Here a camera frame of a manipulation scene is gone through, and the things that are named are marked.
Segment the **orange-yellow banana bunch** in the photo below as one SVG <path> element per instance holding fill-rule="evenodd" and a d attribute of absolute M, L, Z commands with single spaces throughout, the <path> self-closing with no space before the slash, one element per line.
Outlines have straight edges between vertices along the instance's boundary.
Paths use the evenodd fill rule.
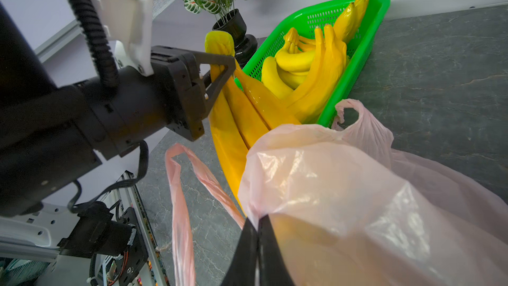
<path fill-rule="evenodd" d="M 257 161 L 266 173 L 265 181 L 275 180 L 279 187 L 284 186 L 283 176 L 289 168 L 300 160 L 296 151 L 281 149 L 260 152 L 258 140 L 268 145 L 268 135 L 283 124 L 297 123 L 294 115 L 260 81 L 249 77 L 239 64 L 233 67 L 234 73 L 210 113 L 210 128 L 220 165 L 228 184 L 241 207 L 257 201 L 266 189 L 256 188 L 261 182 L 250 176 L 242 181 L 244 172 L 254 171 L 250 161 Z"/>

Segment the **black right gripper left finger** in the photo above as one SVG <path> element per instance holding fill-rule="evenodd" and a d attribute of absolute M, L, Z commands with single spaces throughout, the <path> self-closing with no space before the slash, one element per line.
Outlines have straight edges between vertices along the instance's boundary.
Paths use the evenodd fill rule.
<path fill-rule="evenodd" d="M 254 286 L 257 267 L 258 233 L 246 219 L 230 267 L 221 283 L 225 285 Z"/>

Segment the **pink plastic bag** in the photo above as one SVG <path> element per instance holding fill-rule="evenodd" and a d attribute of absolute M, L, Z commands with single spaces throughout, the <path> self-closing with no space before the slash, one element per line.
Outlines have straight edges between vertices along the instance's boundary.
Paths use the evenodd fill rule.
<path fill-rule="evenodd" d="M 393 134 L 364 105 L 347 128 L 286 124 L 260 152 L 301 157 L 284 186 L 265 181 L 257 161 L 242 181 L 260 180 L 255 202 L 235 206 L 210 170 L 179 144 L 165 154 L 173 204 L 172 247 L 177 285 L 194 285 L 193 235 L 181 189 L 186 154 L 206 189 L 243 229 L 258 233 L 269 216 L 294 285 L 506 285 L 507 204 L 471 178 L 442 164 L 392 148 Z"/>

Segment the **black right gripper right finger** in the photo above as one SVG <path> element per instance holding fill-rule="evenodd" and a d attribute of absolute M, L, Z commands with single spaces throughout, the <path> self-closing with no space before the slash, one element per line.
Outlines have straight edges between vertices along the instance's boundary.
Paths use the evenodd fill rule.
<path fill-rule="evenodd" d="M 260 219 L 258 229 L 259 284 L 294 286 L 268 215 Z"/>

